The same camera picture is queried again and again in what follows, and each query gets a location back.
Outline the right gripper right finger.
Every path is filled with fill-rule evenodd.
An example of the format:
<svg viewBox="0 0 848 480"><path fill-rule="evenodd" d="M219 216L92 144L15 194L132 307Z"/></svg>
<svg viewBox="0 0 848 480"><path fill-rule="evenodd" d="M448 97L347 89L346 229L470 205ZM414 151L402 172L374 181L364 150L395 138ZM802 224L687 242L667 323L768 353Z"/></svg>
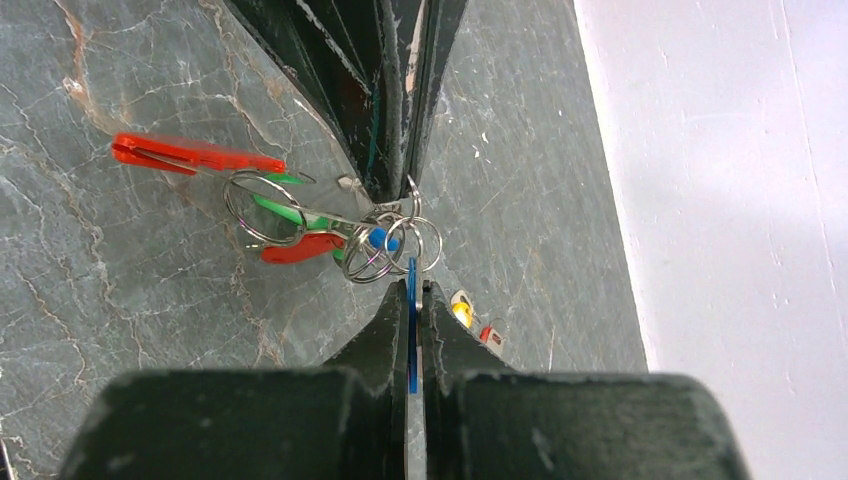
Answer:
<svg viewBox="0 0 848 480"><path fill-rule="evenodd" d="M676 374L521 372L426 282L421 342L431 479L746 479L725 413Z"/></svg>

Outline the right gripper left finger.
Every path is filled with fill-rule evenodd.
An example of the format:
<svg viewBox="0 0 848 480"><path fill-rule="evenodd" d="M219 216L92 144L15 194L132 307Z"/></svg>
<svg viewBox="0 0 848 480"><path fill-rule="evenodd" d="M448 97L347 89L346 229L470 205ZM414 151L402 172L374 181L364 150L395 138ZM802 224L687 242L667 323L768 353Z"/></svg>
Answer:
<svg viewBox="0 0 848 480"><path fill-rule="evenodd" d="M90 408L60 477L404 479L407 321L398 281L321 365L119 376Z"/></svg>

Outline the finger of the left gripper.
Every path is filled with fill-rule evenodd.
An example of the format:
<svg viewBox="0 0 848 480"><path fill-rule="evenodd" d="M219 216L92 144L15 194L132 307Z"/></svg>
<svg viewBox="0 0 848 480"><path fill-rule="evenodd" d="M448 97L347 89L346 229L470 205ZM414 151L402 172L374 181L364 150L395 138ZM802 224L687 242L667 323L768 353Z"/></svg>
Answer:
<svg viewBox="0 0 848 480"><path fill-rule="evenodd" d="M375 203L405 195L379 1L229 1L254 41L319 114Z"/></svg>
<svg viewBox="0 0 848 480"><path fill-rule="evenodd" d="M402 81L402 193L410 190L408 177L420 182L426 165L443 77L466 7L464 0L394 3Z"/></svg>

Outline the red key tag with ring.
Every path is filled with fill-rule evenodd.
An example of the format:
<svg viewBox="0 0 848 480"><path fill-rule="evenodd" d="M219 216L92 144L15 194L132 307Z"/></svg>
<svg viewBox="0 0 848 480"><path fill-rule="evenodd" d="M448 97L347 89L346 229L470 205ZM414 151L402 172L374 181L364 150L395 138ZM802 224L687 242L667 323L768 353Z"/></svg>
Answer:
<svg viewBox="0 0 848 480"><path fill-rule="evenodd" d="M501 357L505 349L505 337L498 326L502 326L500 319L486 324L480 332L479 339L493 354Z"/></svg>

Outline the steel key holder red handle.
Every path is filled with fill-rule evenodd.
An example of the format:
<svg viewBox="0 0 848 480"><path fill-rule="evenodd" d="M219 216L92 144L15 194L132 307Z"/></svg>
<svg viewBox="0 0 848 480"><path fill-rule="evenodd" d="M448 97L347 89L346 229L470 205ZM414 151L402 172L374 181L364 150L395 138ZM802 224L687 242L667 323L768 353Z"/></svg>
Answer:
<svg viewBox="0 0 848 480"><path fill-rule="evenodd" d="M290 169L278 158L161 134L119 132L112 138L111 153L127 165L220 179L226 209L254 239L252 247L259 256L265 247L292 246L307 233L329 232L343 237L345 247L320 256L331 256L347 280L367 284L388 275L405 275L390 264L387 250L369 245L367 236L376 227L386 230L401 217L421 216L418 192L413 194L411 211L406 212L397 203L372 202L355 175L316 179ZM306 183L275 184L265 178L271 173L285 173ZM254 195L278 204L288 202L301 214L325 217L329 227L307 230L257 205Z"/></svg>

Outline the yellow key tag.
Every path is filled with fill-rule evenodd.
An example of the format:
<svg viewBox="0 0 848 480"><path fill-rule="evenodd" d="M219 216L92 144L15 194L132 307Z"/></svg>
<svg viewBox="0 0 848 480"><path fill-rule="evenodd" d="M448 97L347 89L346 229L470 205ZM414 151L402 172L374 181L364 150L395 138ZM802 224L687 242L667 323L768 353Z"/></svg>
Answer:
<svg viewBox="0 0 848 480"><path fill-rule="evenodd" d="M450 300L454 317L467 329L470 329L474 320L474 308L465 290L457 290Z"/></svg>

